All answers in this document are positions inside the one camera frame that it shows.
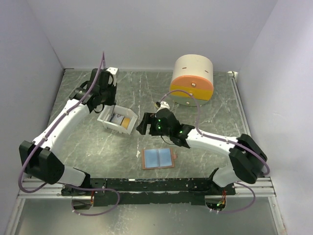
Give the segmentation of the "white card storage box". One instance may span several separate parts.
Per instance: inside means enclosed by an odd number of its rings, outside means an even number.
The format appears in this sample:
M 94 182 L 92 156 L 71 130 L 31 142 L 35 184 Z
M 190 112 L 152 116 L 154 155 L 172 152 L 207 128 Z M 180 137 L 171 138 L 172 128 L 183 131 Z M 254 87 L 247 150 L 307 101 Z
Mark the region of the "white card storage box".
M 119 133 L 131 134 L 138 115 L 131 109 L 118 105 L 105 106 L 100 113 L 98 121 L 105 129 L 112 129 Z

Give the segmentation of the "pink leather card holder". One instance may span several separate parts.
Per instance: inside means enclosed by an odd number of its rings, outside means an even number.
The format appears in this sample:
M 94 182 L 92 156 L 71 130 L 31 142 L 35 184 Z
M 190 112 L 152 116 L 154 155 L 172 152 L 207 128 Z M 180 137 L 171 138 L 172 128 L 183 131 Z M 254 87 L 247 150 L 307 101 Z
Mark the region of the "pink leather card holder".
M 142 169 L 161 169 L 175 167 L 175 154 L 171 148 L 143 149 Z

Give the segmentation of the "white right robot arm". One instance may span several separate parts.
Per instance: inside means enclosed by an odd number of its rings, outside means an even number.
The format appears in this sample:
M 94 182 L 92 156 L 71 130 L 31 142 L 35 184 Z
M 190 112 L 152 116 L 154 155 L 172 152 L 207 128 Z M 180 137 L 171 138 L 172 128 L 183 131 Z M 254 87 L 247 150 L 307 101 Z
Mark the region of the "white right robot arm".
M 156 113 L 145 113 L 136 127 L 141 135 L 166 136 L 179 147 L 203 149 L 229 158 L 227 166 L 217 168 L 207 183 L 208 191 L 217 195 L 237 181 L 254 184 L 268 169 L 267 157 L 257 143 L 247 134 L 239 137 L 225 137 L 180 123 L 167 108 Z

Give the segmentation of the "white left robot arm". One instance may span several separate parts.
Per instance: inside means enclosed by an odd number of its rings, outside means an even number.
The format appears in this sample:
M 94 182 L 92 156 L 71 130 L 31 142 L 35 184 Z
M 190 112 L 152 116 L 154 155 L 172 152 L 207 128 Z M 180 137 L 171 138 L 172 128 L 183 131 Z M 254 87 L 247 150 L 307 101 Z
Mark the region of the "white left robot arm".
M 114 67 L 93 69 L 90 79 L 83 82 L 69 96 L 63 110 L 53 122 L 33 141 L 23 141 L 19 146 L 22 171 L 46 184 L 72 185 L 79 195 L 91 190 L 90 175 L 82 170 L 65 166 L 58 153 L 75 127 L 98 106 L 113 107 L 116 95 Z

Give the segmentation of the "white card stack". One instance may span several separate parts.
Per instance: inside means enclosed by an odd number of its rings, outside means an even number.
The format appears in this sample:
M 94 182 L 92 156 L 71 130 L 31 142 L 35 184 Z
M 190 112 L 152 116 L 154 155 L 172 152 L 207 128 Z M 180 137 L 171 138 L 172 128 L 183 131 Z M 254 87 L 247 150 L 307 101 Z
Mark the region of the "white card stack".
M 111 123 L 114 123 L 116 125 L 121 125 L 121 122 L 123 120 L 124 116 L 120 114 L 114 114 L 114 116 L 111 119 Z

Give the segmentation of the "gold card stack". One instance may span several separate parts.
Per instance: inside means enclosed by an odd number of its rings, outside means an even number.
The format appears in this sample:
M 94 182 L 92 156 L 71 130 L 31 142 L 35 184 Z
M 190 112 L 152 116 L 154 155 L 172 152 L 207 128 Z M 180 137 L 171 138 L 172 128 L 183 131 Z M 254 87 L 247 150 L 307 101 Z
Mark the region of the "gold card stack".
M 124 117 L 122 122 L 121 122 L 121 126 L 125 129 L 128 129 L 128 126 L 130 124 L 131 119 L 128 117 Z

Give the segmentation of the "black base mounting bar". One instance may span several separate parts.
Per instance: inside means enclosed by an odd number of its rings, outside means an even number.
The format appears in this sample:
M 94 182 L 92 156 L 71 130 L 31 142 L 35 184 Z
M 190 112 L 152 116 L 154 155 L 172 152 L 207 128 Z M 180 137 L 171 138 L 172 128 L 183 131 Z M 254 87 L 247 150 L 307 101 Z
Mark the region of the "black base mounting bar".
M 210 178 L 164 178 L 164 179 L 127 179 L 127 178 L 91 178 L 90 189 L 103 188 L 93 195 L 94 206 L 114 205 L 120 195 L 120 205 L 179 204 L 204 205 L 205 198 L 220 198 L 225 191 L 235 195 L 233 184 L 221 188 Z

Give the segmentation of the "aluminium right side rail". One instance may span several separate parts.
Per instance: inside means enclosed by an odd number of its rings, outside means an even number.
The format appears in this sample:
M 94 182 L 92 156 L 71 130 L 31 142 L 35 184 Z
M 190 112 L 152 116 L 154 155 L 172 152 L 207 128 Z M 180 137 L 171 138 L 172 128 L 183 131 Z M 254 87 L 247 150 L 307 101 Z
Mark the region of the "aluminium right side rail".
M 247 119 L 246 119 L 246 116 L 245 116 L 244 108 L 243 108 L 243 105 L 242 105 L 242 101 L 241 101 L 241 98 L 240 98 L 237 82 L 236 82 L 236 76 L 237 76 L 238 73 L 235 72 L 235 71 L 228 71 L 227 74 L 230 77 L 230 80 L 231 80 L 231 83 L 232 83 L 232 88 L 233 88 L 233 91 L 234 91 L 235 96 L 236 96 L 237 106 L 239 108 L 242 124 L 244 126 L 244 131 L 245 131 L 245 133 L 247 135 L 251 135 L 251 132 L 250 132 L 250 129 L 249 129 L 249 126 L 248 126 L 248 123 L 247 123 Z

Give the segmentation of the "aluminium rail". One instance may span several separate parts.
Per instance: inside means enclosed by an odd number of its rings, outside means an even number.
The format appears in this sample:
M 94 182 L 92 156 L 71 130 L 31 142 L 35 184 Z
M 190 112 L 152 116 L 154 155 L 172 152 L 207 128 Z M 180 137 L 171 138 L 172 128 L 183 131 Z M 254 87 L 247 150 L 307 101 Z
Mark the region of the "aluminium rail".
M 23 186 L 27 190 L 32 190 L 43 184 L 43 181 L 36 178 L 25 178 L 23 181 Z M 23 191 L 18 192 L 19 198 L 24 199 L 66 199 L 70 196 L 61 195 L 61 184 L 46 185 L 39 191 L 34 193 L 25 193 Z M 257 197 L 275 197 L 276 193 L 274 186 L 270 178 L 261 178 L 253 185 L 244 183 L 243 186 L 235 184 L 233 186 L 235 194 L 227 194 L 227 197 L 252 197 L 254 194 Z
M 235 71 L 228 71 L 227 74 L 230 77 L 230 80 L 231 80 L 231 83 L 232 83 L 232 88 L 233 88 L 233 91 L 234 91 L 235 96 L 236 96 L 237 106 L 239 108 L 242 124 L 244 126 L 244 131 L 245 131 L 245 133 L 247 135 L 251 135 L 251 132 L 250 132 L 250 129 L 249 129 L 249 126 L 248 126 L 248 123 L 247 123 L 247 119 L 246 119 L 246 116 L 245 116 L 244 108 L 243 108 L 243 105 L 242 105 L 242 101 L 241 101 L 241 98 L 240 98 L 237 82 L 236 82 L 236 76 L 237 76 L 238 73 L 235 72 Z

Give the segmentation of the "aluminium front rail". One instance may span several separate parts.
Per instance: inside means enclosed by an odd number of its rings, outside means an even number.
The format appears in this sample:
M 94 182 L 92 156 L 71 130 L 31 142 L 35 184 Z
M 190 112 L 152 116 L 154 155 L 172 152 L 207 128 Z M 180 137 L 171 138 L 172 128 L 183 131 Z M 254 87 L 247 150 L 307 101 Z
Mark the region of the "aluminium front rail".
M 27 190 L 32 190 L 43 184 L 43 181 L 36 178 L 25 178 L 23 181 L 23 186 Z M 19 198 L 24 199 L 66 199 L 70 196 L 61 195 L 61 184 L 46 185 L 39 191 L 34 193 L 25 193 L 23 191 L 18 192 Z M 227 197 L 252 197 L 254 194 L 257 197 L 275 197 L 276 193 L 274 186 L 270 178 L 261 178 L 253 185 L 244 183 L 243 186 L 235 184 L 233 186 L 235 194 L 227 194 Z

